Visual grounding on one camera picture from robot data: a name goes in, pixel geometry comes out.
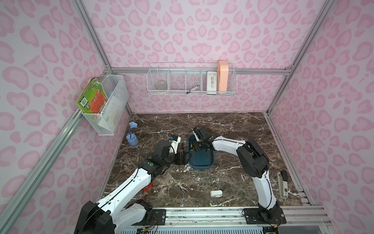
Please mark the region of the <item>teal plastic storage box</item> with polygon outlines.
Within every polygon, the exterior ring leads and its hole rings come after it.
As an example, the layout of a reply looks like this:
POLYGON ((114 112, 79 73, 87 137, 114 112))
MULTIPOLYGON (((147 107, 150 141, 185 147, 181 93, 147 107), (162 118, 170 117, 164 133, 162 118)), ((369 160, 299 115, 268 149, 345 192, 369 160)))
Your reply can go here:
POLYGON ((210 150, 195 151, 192 144, 195 140, 194 135, 189 136, 188 151, 191 155, 189 160, 190 167, 195 170, 210 169, 215 163, 214 152, 210 150))

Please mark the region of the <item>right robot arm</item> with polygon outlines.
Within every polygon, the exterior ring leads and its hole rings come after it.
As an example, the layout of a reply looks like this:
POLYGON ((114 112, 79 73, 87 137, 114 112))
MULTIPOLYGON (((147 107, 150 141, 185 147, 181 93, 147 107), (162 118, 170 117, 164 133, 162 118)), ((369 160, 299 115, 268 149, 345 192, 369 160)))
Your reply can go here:
POLYGON ((254 140, 233 140, 223 136, 212 136, 206 128, 193 130, 196 150, 223 151, 238 156, 245 173, 251 176, 258 194, 258 216, 269 222, 280 210, 269 177, 269 158, 261 146, 254 140))

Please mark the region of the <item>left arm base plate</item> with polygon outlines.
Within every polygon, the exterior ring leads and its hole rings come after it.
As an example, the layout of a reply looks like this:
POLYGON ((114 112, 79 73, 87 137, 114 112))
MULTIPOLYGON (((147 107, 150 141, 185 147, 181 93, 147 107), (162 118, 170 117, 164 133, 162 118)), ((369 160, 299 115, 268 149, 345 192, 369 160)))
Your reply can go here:
POLYGON ((142 221, 135 223, 134 226, 149 226, 156 223, 160 226, 165 225, 166 222, 166 209, 152 209, 147 211, 142 221))

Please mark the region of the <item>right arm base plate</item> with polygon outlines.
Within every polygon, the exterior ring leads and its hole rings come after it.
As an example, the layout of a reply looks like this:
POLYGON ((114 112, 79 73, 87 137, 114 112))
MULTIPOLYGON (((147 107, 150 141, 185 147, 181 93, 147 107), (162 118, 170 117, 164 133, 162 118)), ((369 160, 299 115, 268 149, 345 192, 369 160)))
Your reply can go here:
POLYGON ((242 210, 242 215, 245 217, 246 224, 271 224, 279 226, 287 223, 283 210, 280 207, 274 207, 270 210, 245 208, 242 210))

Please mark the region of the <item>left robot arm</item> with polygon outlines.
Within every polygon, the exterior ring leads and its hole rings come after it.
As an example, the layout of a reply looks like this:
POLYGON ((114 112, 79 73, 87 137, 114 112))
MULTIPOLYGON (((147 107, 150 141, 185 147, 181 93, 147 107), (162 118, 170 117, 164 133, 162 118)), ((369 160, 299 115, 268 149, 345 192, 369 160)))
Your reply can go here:
POLYGON ((129 207, 126 205, 171 165, 186 165, 188 162, 180 137, 160 140, 154 152, 140 162, 125 182, 98 202, 89 201, 82 207, 74 232, 118 234, 134 224, 148 223, 153 209, 149 203, 138 200, 129 207))

